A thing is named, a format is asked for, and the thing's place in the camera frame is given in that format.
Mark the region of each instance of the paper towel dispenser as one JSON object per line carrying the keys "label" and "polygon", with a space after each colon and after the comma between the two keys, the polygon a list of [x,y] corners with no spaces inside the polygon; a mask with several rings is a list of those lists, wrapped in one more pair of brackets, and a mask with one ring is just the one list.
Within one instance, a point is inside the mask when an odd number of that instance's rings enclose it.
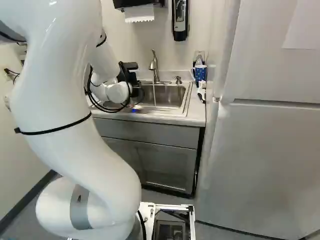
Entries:
{"label": "paper towel dispenser", "polygon": [[124,8],[147,4],[155,4],[164,7],[165,2],[166,0],[113,0],[114,7],[122,12]]}

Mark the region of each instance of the refrigerator door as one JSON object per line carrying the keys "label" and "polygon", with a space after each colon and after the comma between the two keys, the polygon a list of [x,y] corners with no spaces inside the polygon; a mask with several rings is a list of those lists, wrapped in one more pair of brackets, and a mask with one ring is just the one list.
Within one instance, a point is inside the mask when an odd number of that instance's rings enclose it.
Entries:
{"label": "refrigerator door", "polygon": [[241,1],[228,72],[216,97],[320,103],[320,51],[282,48],[296,5],[297,0]]}
{"label": "refrigerator door", "polygon": [[201,160],[196,216],[248,233],[298,240],[320,229],[320,108],[219,103]]}

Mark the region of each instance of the faucet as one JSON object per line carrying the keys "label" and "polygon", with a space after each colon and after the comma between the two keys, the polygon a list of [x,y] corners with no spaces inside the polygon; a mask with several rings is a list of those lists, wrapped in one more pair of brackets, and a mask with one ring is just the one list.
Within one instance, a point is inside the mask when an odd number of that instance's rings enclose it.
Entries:
{"label": "faucet", "polygon": [[156,84],[156,83],[160,83],[158,58],[156,55],[156,51],[154,49],[152,49],[152,53],[153,53],[153,59],[150,62],[149,70],[153,71],[153,81]]}

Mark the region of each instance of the gray band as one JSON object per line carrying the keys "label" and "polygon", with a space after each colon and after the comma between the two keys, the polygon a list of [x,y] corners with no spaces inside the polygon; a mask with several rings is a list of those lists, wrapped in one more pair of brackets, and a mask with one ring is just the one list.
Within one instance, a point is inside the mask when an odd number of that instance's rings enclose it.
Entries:
{"label": "gray band", "polygon": [[2,36],[0,34],[0,41],[6,42],[6,43],[12,43],[12,42],[25,42],[26,39],[21,36],[20,34],[13,31],[11,28],[9,28],[7,25],[5,25],[2,21],[0,21],[0,32],[7,35],[9,38]]}
{"label": "gray band", "polygon": [[70,219],[77,230],[93,229],[88,217],[88,199],[90,192],[80,185],[74,187],[70,202]]}

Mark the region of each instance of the white wall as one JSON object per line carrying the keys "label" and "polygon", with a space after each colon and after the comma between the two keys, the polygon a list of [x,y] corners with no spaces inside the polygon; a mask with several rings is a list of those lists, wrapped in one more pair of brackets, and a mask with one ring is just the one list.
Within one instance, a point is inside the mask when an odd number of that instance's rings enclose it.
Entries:
{"label": "white wall", "polygon": [[0,45],[0,219],[49,171],[23,136],[14,132],[17,126],[3,101],[13,84],[3,74],[4,68],[21,70],[12,45]]}
{"label": "white wall", "polygon": [[187,41],[175,42],[172,35],[171,0],[169,7],[155,9],[155,21],[125,23],[125,15],[116,10],[113,0],[102,1],[103,25],[119,61],[137,62],[148,69],[154,48],[161,70],[185,70],[192,67],[194,52],[208,53],[212,35],[214,3],[221,0],[190,1],[190,35]]}

